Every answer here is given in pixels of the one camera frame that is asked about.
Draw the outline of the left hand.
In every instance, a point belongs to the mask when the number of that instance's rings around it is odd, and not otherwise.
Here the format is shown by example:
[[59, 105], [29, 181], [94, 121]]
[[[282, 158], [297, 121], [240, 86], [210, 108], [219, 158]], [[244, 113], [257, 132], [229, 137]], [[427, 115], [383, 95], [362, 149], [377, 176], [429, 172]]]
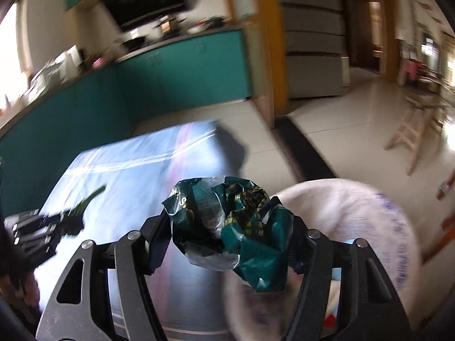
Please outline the left hand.
[[13, 274], [1, 264], [1, 294], [11, 305], [24, 303], [30, 309], [39, 310], [39, 284], [33, 270]]

